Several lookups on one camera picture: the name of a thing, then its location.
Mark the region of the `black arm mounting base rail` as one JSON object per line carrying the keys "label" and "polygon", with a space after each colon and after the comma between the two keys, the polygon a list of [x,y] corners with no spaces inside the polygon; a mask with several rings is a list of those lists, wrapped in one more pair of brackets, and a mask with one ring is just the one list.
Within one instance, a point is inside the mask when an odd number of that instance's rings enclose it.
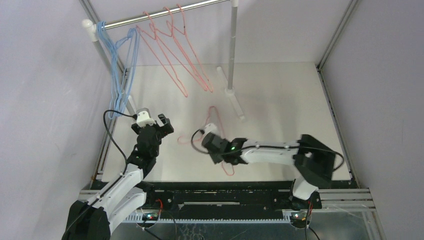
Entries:
{"label": "black arm mounting base rail", "polygon": [[283,218],[284,212],[320,210],[323,201],[335,194],[336,201],[358,189],[348,180],[336,180],[330,187],[314,192],[310,199],[292,196],[290,181],[230,182],[147,182],[138,187],[147,189],[146,203],[139,211],[162,211],[163,219],[176,221],[267,221]]}

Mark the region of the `pink wire hanger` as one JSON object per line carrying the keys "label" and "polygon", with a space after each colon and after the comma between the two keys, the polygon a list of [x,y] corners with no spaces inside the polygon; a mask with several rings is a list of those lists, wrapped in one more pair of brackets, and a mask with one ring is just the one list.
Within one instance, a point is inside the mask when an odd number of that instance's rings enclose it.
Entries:
{"label": "pink wire hanger", "polygon": [[[207,118],[205,120],[205,127],[206,127],[206,125],[209,125],[209,124],[212,124],[212,123],[216,125],[216,123],[215,123],[216,121],[213,121],[213,120],[216,120],[218,122],[218,124],[217,124],[217,132],[218,133],[215,133],[215,134],[220,135],[221,137],[224,138],[226,136],[225,129],[224,129],[224,126],[223,126],[223,123],[222,123],[222,120],[221,120],[221,116],[220,116],[219,110],[218,110],[218,108],[216,106],[210,106],[208,108]],[[200,144],[202,142],[202,140],[203,140],[203,138],[204,138],[205,135],[206,135],[206,133],[202,133],[202,135],[198,136],[197,139],[194,139],[193,138],[193,141],[192,142],[193,143],[199,143]],[[181,135],[181,136],[179,136],[177,138],[177,144],[178,145],[188,145],[188,144],[191,144],[190,141],[182,141],[183,138],[185,138],[185,135]],[[224,171],[224,173],[227,176],[230,176],[231,177],[231,176],[233,176],[236,173],[235,172],[235,169],[234,169],[234,166],[230,165],[229,163],[221,162],[220,165],[221,165],[222,170]],[[231,166],[232,173],[229,173],[226,170],[226,166]]]}
{"label": "pink wire hanger", "polygon": [[[181,52],[182,56],[185,58],[188,69],[186,70],[191,77],[198,83],[198,85],[205,91],[205,92],[214,92],[214,87],[210,81],[210,78],[206,74],[206,71],[204,69],[203,64],[200,61],[200,58],[193,47],[190,38],[188,36],[187,28],[186,28],[186,17],[185,13],[182,9],[182,6],[177,4],[177,8],[181,12],[183,26],[182,30],[177,28],[174,23],[174,15],[171,13],[171,10],[168,7],[164,7],[164,9],[169,13],[170,15],[170,21],[167,21],[167,27],[170,30],[170,37],[173,39],[173,42],[176,44],[177,48]],[[185,42],[188,44],[189,50],[194,57],[194,60],[191,59],[189,53],[185,50],[183,47],[183,44],[179,41],[177,34],[182,35],[185,38]]]}
{"label": "pink wire hanger", "polygon": [[[165,51],[165,53],[167,54],[167,56],[168,56],[168,54],[171,54],[171,56],[172,57],[174,57],[175,58],[175,60],[186,70],[186,72],[187,72],[187,69],[189,68],[189,66],[188,66],[188,64],[187,64],[187,61],[185,60],[185,58],[183,57],[183,55],[181,54],[181,52],[179,51],[179,49],[177,48],[177,46],[176,46],[176,44],[174,43],[174,41],[173,41],[173,39],[171,38],[171,33],[170,33],[170,30],[169,30],[169,28],[168,28],[168,32],[164,32],[164,31],[162,31],[162,30],[160,30],[159,28],[157,28],[157,34],[158,34],[158,36],[161,38],[161,41],[160,41],[160,43],[161,44],[165,44],[166,45],[166,47],[165,46],[162,46],[162,48],[164,49],[164,51]],[[173,43],[175,44],[175,46],[176,46],[176,48],[177,48],[177,50],[179,51],[179,53],[181,54],[181,56],[179,57],[179,56],[177,56],[177,53],[176,52],[174,52],[172,49],[171,49],[171,47],[170,46],[168,46],[168,44],[166,44],[165,43],[165,41],[164,41],[164,37],[167,37],[167,38],[169,38],[169,39],[171,39],[172,41],[173,41]],[[185,40],[185,38],[182,36],[182,35],[180,35],[179,33],[177,34],[177,38],[178,38],[178,40],[182,43],[182,45],[183,45],[183,47],[185,48],[185,50],[189,53],[189,55],[190,55],[190,58],[192,59],[192,60],[194,60],[194,57],[193,57],[193,55],[191,54],[191,51],[190,51],[190,48],[189,48],[189,46],[188,46],[188,44],[186,43],[186,40]]]}
{"label": "pink wire hanger", "polygon": [[[164,44],[164,43],[160,43],[160,41],[162,39],[157,34],[157,28],[156,28],[155,22],[153,21],[153,18],[146,11],[144,11],[143,13],[147,16],[147,18],[149,20],[150,31],[151,31],[151,33],[153,35],[149,34],[147,31],[145,31],[144,29],[142,29],[141,27],[139,27],[138,25],[136,25],[136,30],[137,30],[139,36],[141,37],[141,39],[143,40],[143,42],[147,45],[147,47],[150,50],[150,52],[154,55],[154,57],[156,58],[156,60],[163,67],[163,69],[168,74],[168,76],[171,78],[171,80],[176,85],[176,87],[179,89],[179,91],[183,94],[183,96],[185,98],[188,98],[189,93],[188,93],[185,85],[180,80],[180,78],[179,78],[179,76],[177,74],[177,71],[175,70],[175,68],[174,68],[173,64],[171,63],[170,59],[168,58],[168,55],[165,53],[164,49],[162,48],[162,46],[167,47],[167,45]],[[162,55],[165,57],[168,65],[165,65],[163,63],[163,61],[161,60],[161,58],[159,57],[159,55],[155,52],[155,50],[153,49],[153,47],[149,43],[149,41],[146,39],[146,37],[152,39],[156,43],[156,45],[159,47],[160,51],[162,52]]]}

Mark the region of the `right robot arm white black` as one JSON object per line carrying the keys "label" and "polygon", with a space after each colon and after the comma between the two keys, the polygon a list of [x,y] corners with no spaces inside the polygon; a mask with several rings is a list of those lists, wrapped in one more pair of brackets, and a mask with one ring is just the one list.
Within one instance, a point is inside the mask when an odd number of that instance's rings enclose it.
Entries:
{"label": "right robot arm white black", "polygon": [[295,167],[300,176],[294,180],[289,194],[289,203],[295,208],[302,208],[314,192],[332,184],[337,154],[309,134],[291,143],[266,143],[247,138],[229,141],[209,132],[201,146],[216,164],[269,163]]}

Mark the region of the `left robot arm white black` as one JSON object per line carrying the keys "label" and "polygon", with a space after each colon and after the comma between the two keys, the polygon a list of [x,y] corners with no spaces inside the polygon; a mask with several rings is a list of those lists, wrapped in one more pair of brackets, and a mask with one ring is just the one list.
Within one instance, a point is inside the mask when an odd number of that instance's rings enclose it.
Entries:
{"label": "left robot arm white black", "polygon": [[113,231],[137,208],[149,209],[157,196],[150,183],[143,183],[159,156],[162,139],[174,132],[164,114],[151,118],[147,109],[131,116],[135,122],[136,144],[129,157],[124,157],[124,169],[96,194],[70,207],[63,240],[109,240]]}

